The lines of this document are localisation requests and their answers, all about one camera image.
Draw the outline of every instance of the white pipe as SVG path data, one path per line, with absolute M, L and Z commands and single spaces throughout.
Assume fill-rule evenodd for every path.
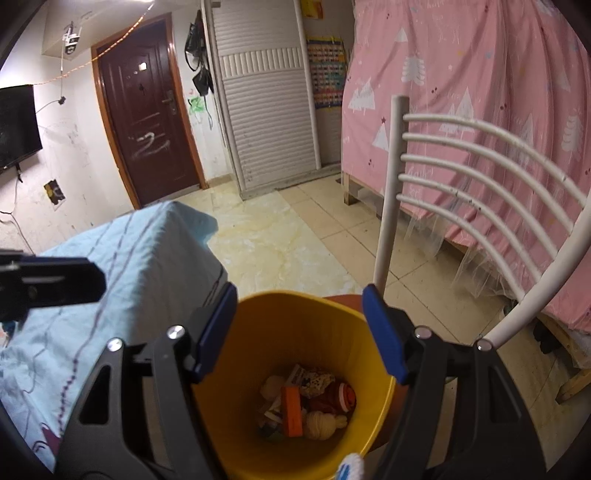
M 394 236 L 398 223 L 400 202 L 397 194 L 402 192 L 402 183 L 398 175 L 404 172 L 404 163 L 400 156 L 406 152 L 407 144 L 402 134 L 408 130 L 408 124 L 402 116 L 408 112 L 409 99 L 406 96 L 392 95 L 390 109 L 390 150 L 388 152 L 388 167 L 386 170 L 386 188 L 384 190 L 384 207 L 382 209 L 382 223 L 379 227 L 378 251 L 375 256 L 374 285 L 381 296 L 384 296 L 388 269 L 394 248 Z
M 576 183 L 568 177 L 558 166 L 556 166 L 549 158 L 545 157 L 537 150 L 530 147 L 519 137 L 512 133 L 484 120 L 475 118 L 462 118 L 453 115 L 440 115 L 438 113 L 408 113 L 404 116 L 407 122 L 439 122 L 445 124 L 463 125 L 465 127 L 472 127 L 488 134 L 494 135 L 506 141 L 509 145 L 518 148 L 523 153 L 526 153 L 536 162 L 541 164 L 544 169 L 557 180 L 564 189 L 570 193 L 581 207 L 584 207 L 587 202 L 587 196 L 579 190 Z
M 554 242 L 550 239 L 544 228 L 540 225 L 538 220 L 512 195 L 510 194 L 503 185 L 495 182 L 491 178 L 484 175 L 482 172 L 475 170 L 474 168 L 466 165 L 454 163 L 448 160 L 441 160 L 439 158 L 426 157 L 424 155 L 413 155 L 404 154 L 401 157 L 404 162 L 422 163 L 425 165 L 432 165 L 434 167 L 447 168 L 458 173 L 467 175 L 493 190 L 497 195 L 504 199 L 519 215 L 523 218 L 524 222 L 531 228 L 532 232 L 536 235 L 542 246 L 548 252 L 552 259 L 555 259 L 558 255 L 558 249 L 554 245 Z
M 401 182 L 407 183 L 415 183 L 417 185 L 422 185 L 429 189 L 439 190 L 440 192 L 447 193 L 452 195 L 464 202 L 472 205 L 476 210 L 478 210 L 481 214 L 483 214 L 486 218 L 488 218 L 502 233 L 505 235 L 506 239 L 509 240 L 509 243 L 515 250 L 515 252 L 519 255 L 519 257 L 523 260 L 525 265 L 527 266 L 528 270 L 530 271 L 531 275 L 534 277 L 535 282 L 538 282 L 541 278 L 541 273 L 538 270 L 538 267 L 531 259 L 529 253 L 523 246 L 523 244 L 517 239 L 515 234 L 507 227 L 506 223 L 499 218 L 499 216 L 490 208 L 488 208 L 484 203 L 480 200 L 475 199 L 474 197 L 468 195 L 467 193 L 458 190 L 455 187 L 451 187 L 449 185 L 445 185 L 438 181 L 434 180 L 427 180 L 421 179 L 419 177 L 413 177 L 412 175 L 400 174 L 398 179 Z
M 589 247 L 591 247 L 591 205 L 587 203 L 574 224 L 573 233 L 566 239 L 558 256 L 546 269 L 541 280 L 484 338 L 499 348 L 519 332 L 554 298 L 575 271 Z
M 304 30 L 304 18 L 301 14 L 300 0 L 294 0 L 294 8 L 297 30 L 300 34 L 301 58 L 302 63 L 304 64 L 306 90 L 308 91 L 308 106 L 310 108 L 310 121 L 312 123 L 312 142 L 314 144 L 314 160 L 316 161 L 316 170 L 320 170 L 322 168 L 322 162 L 320 160 L 318 127 L 316 126 L 316 105 L 314 104 L 314 89 L 312 87 L 312 74 L 310 73 L 310 60 L 308 59 L 308 42 L 306 41 L 306 31 Z
M 432 203 L 417 200 L 401 194 L 397 195 L 397 198 L 400 202 L 408 203 L 409 205 L 414 205 L 415 207 L 422 208 L 431 213 L 436 213 L 437 215 L 444 217 L 450 222 L 455 223 L 457 226 L 461 227 L 463 230 L 472 235 L 478 241 L 478 243 L 480 243 L 484 247 L 486 252 L 495 261 L 496 266 L 499 268 L 499 270 L 509 283 L 509 286 L 513 291 L 513 294 L 515 295 L 515 298 L 518 301 L 521 301 L 524 298 L 525 293 L 523 291 L 523 288 L 521 288 L 521 285 L 519 285 L 519 282 L 515 279 L 513 272 L 511 271 L 509 265 L 507 265 L 507 262 L 505 262 L 503 256 L 495 249 L 495 247 L 492 246 L 492 244 L 486 239 L 484 235 L 482 235 L 478 230 L 476 230 L 472 226 L 471 223 L 465 221 L 463 218 L 457 216 L 455 213 L 452 213 L 449 210 L 446 210 L 445 208 L 442 208 L 440 206 L 433 205 Z
M 211 58 L 213 60 L 213 80 L 217 87 L 217 97 L 222 106 L 222 119 L 226 129 L 226 137 L 230 146 L 230 153 L 232 154 L 232 164 L 236 170 L 238 177 L 238 185 L 243 192 L 246 189 L 244 182 L 244 173 L 242 172 L 242 165 L 240 165 L 240 155 L 236 146 L 236 138 L 234 137 L 234 130 L 232 129 L 232 121 L 230 120 L 230 109 L 228 108 L 228 99 L 226 97 L 226 89 L 222 79 L 222 67 L 220 65 L 220 57 L 217 52 L 217 39 L 215 21 L 213 19 L 213 10 L 211 0 L 205 0 L 205 19 L 207 21 L 207 30 L 209 33 L 209 46 L 211 48 Z
M 546 204 L 546 206 L 552 211 L 556 219 L 562 224 L 568 234 L 573 231 L 573 221 L 566 214 L 564 209 L 554 200 L 550 192 L 542 186 L 533 176 L 527 173 L 517 163 L 508 159 L 506 156 L 492 150 L 490 148 L 483 147 L 471 142 L 465 142 L 463 140 L 457 140 L 455 138 L 440 137 L 438 135 L 424 135 L 424 134 L 404 134 L 404 139 L 407 142 L 425 142 L 436 145 L 444 145 L 447 147 L 455 147 L 461 150 L 475 153 L 486 157 L 507 170 L 513 172 L 521 180 L 529 185 L 529 187 L 538 194 L 540 199 Z

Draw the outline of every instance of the black bag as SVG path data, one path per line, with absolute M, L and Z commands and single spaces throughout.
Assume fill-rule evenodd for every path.
M 193 68 L 187 57 L 187 53 L 193 56 L 193 60 L 197 63 L 197 66 Z M 199 95 L 205 97 L 209 90 L 213 93 L 213 78 L 211 72 L 207 68 L 207 46 L 205 42 L 205 26 L 203 25 L 203 14 L 201 10 L 197 11 L 195 17 L 195 23 L 189 27 L 189 34 L 187 35 L 187 41 L 185 42 L 185 60 L 189 68 L 197 72 L 193 77 L 193 84 L 199 92 Z
M 212 74 L 204 66 L 202 66 L 201 69 L 195 75 L 195 77 L 193 77 L 193 84 L 199 92 L 199 95 L 201 95 L 202 97 L 205 97 L 209 90 L 211 90 L 213 93 Z

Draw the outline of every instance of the chair backrest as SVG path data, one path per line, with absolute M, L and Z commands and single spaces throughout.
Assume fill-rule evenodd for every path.
M 393 96 L 388 171 L 386 176 L 382 224 L 379 231 L 378 252 L 374 271 L 374 284 L 377 286 L 380 293 L 383 294 L 388 275 L 388 266 L 392 255 L 392 248 L 394 246 L 394 235 L 396 232 L 398 212 L 401 202 L 444 217 L 472 235 L 472 237 L 481 245 L 490 256 L 490 259 L 496 264 L 499 272 L 506 279 L 513 295 L 518 301 L 515 308 L 485 336 L 486 340 L 490 341 L 494 347 L 498 348 L 513 337 L 521 328 L 527 325 L 527 323 L 529 323 L 546 306 L 546 304 L 552 300 L 589 249 L 591 245 L 591 202 L 589 201 L 591 193 L 588 197 L 581 192 L 573 180 L 547 157 L 531 148 L 522 139 L 496 125 L 482 120 L 469 119 L 454 115 L 408 112 L 408 97 Z M 567 194 L 575 199 L 582 208 L 577 221 L 573 222 L 562 206 L 556 202 L 550 192 L 530 175 L 529 172 L 508 157 L 482 145 L 456 138 L 409 133 L 409 122 L 436 122 L 441 124 L 461 125 L 480 130 L 486 134 L 504 140 L 511 147 L 528 155 L 540 164 L 545 172 L 557 181 Z M 566 241 L 560 249 L 558 249 L 539 221 L 527 210 L 527 208 L 503 185 L 492 178 L 468 165 L 456 164 L 451 161 L 425 155 L 408 154 L 407 142 L 426 142 L 428 144 L 445 145 L 468 151 L 481 157 L 488 158 L 495 164 L 510 171 L 529 186 L 548 207 L 549 211 L 566 230 L 568 235 Z M 405 165 L 408 163 L 419 163 L 434 167 L 447 168 L 483 183 L 486 187 L 503 198 L 504 201 L 512 207 L 514 212 L 518 213 L 523 218 L 525 224 L 531 229 L 531 232 L 548 252 L 552 259 L 551 264 L 544 272 L 541 272 L 539 267 L 530 257 L 525 246 L 523 246 L 522 242 L 516 237 L 511 228 L 509 228 L 489 206 L 455 187 L 445 185 L 435 180 L 414 177 L 406 174 Z M 506 237 L 511 247 L 519 255 L 528 272 L 531 274 L 534 285 L 525 292 L 523 286 L 515 278 L 515 275 L 505 261 L 503 255 L 493 247 L 485 235 L 480 233 L 472 224 L 465 221 L 460 216 L 441 206 L 404 195 L 402 193 L 402 185 L 404 183 L 414 183 L 429 189 L 438 190 L 454 196 L 476 208 L 479 213 L 490 220 L 490 222 L 496 226 L 498 231 Z

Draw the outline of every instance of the ceiling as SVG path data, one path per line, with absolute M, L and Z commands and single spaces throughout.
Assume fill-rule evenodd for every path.
M 95 43 L 133 25 L 150 6 L 137 0 L 49 0 L 42 53 L 60 57 L 62 35 L 71 21 L 74 31 L 82 27 L 80 41 L 71 60 Z M 157 17 L 189 5 L 200 5 L 200 0 L 155 0 L 146 19 Z

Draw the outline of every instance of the brown door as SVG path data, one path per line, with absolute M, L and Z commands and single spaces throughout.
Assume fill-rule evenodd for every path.
M 116 141 L 142 205 L 199 183 L 170 68 L 165 20 L 133 31 L 99 59 Z

